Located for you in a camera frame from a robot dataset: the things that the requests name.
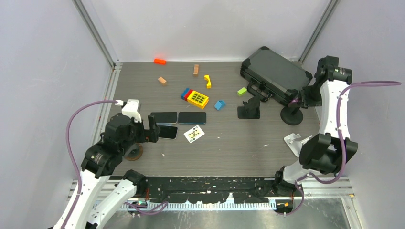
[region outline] colorful toy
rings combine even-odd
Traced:
[[[224,106],[226,105],[226,103],[223,100],[218,100],[215,104],[215,108],[217,109],[217,111],[221,110]]]
[[[238,91],[238,96],[240,97],[240,96],[244,95],[246,92],[247,92],[247,89],[244,88],[244,87],[242,87],[242,88]]]
[[[198,64],[194,65],[194,73],[192,74],[194,77],[198,76]]]
[[[161,59],[155,59],[153,60],[154,63],[158,63],[158,64],[166,64],[165,60],[161,60]]]
[[[161,84],[163,84],[163,86],[166,86],[167,85],[167,81],[163,78],[163,77],[159,77],[159,82],[161,83]]]
[[[204,76],[204,79],[205,79],[206,81],[208,81],[208,83],[207,83],[207,88],[211,88],[211,79],[210,79],[210,76],[209,76],[209,75],[205,75],[205,76]]]
[[[181,94],[181,98],[182,100],[185,100],[201,109],[204,109],[208,101],[210,101],[208,96],[196,92],[190,88],[186,88],[186,90],[184,90],[184,92]]]

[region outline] smartphone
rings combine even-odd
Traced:
[[[160,128],[159,138],[163,139],[176,139],[177,137],[177,127],[168,125],[158,125]]]
[[[179,112],[179,124],[202,125],[207,123],[206,112]]]
[[[152,112],[157,124],[175,124],[177,123],[177,112]]]

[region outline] cable connector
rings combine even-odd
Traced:
[[[117,99],[115,106],[123,106],[124,105],[124,101]]]

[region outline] yellow block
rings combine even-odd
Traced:
[[[210,100],[210,98],[208,96],[203,95],[196,91],[191,92],[189,97],[187,97],[187,101],[189,103],[191,103],[192,105],[197,106],[201,109],[205,108],[205,106],[207,105],[209,100]]]
[[[210,76],[209,76],[209,75],[205,75],[205,76],[204,76],[204,79],[205,79],[206,81],[208,81],[208,83],[207,83],[207,88],[211,88],[211,79],[210,79]]]

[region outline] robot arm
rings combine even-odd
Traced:
[[[342,163],[342,148],[338,135],[336,116],[340,93],[352,83],[352,71],[338,67],[339,59],[327,56],[318,62],[315,74],[316,82],[301,91],[302,105],[317,104],[321,99],[322,120],[319,133],[302,145],[299,160],[294,164],[282,167],[275,175],[273,192],[277,195],[288,195],[294,192],[295,182],[313,173],[315,175],[338,173]],[[350,141],[347,127],[347,101],[349,91],[342,96],[340,130],[346,145],[346,162],[357,152],[357,143]]]
[[[76,200],[76,196],[73,195],[54,229],[100,229],[116,209],[128,199],[127,196],[131,197],[135,194],[136,185],[143,176],[130,170],[120,182],[120,188],[117,187],[105,201],[97,206],[98,211],[92,211],[90,215],[98,193],[109,180],[114,169],[122,162],[125,152],[135,143],[157,142],[159,139],[160,129],[150,115],[148,116],[150,129],[145,130],[139,114],[139,100],[128,100],[127,103],[118,101],[117,105],[122,106],[122,113],[116,114],[109,120],[100,141],[85,153],[80,172],[82,189],[81,193],[77,194],[80,197]],[[74,193],[77,193],[78,188],[79,186],[76,186]],[[65,222],[73,205],[75,205],[74,210]]]
[[[142,174],[134,170],[127,171],[117,187],[99,205],[91,210],[90,216],[87,219],[87,226],[102,229],[117,209],[136,194],[137,186],[144,180],[145,177]]]

